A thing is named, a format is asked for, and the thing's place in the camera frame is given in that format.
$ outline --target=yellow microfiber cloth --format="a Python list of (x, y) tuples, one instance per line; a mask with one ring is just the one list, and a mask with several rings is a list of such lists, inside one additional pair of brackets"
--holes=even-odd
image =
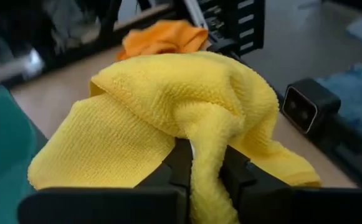
[(158, 21), (144, 30), (131, 30), (116, 59), (163, 53), (192, 53), (205, 43), (208, 31), (187, 21)]
[(76, 102), (29, 166), (36, 189), (134, 187), (174, 148), (195, 148), (194, 223), (238, 223), (218, 178), (226, 146), (290, 185), (319, 186), (302, 157), (271, 140), (274, 91), (245, 65), (210, 52), (135, 57), (92, 77), (90, 98)]

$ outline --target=blue fuzzy cloth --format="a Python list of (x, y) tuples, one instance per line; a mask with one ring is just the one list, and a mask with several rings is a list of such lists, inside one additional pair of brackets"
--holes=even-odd
[(362, 134), (362, 65), (354, 65), (346, 72), (317, 79), (317, 82), (340, 97), (340, 116)]

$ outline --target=blue fabric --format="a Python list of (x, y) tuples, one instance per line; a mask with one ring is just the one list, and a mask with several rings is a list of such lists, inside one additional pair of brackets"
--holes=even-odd
[(354, 65), (346, 72), (317, 79), (341, 99), (339, 114), (362, 134), (362, 65)]
[(0, 224), (17, 223), (17, 205), (33, 191), (27, 167), (46, 141), (0, 86)]

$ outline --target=teal object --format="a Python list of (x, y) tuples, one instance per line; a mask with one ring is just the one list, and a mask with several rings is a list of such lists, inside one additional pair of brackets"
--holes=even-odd
[(46, 142), (0, 86), (0, 224), (17, 223), (17, 205), (33, 191), (27, 180), (28, 165)]

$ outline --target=orange cloth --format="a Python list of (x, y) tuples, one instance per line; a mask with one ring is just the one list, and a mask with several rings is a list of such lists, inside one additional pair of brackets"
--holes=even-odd
[(205, 43), (208, 31), (187, 21), (158, 21), (144, 30), (131, 30), (123, 39), (117, 60), (139, 55), (196, 52)]

